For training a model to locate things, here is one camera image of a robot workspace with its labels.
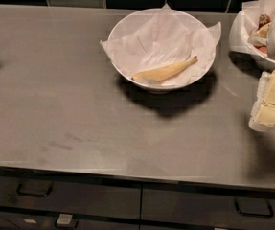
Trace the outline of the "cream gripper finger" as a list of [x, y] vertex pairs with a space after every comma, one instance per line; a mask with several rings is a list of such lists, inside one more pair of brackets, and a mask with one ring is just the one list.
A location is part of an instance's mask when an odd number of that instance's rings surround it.
[[256, 101], [249, 119], [249, 127], [258, 132], [267, 132], [275, 126], [275, 77], [262, 72], [259, 79]]

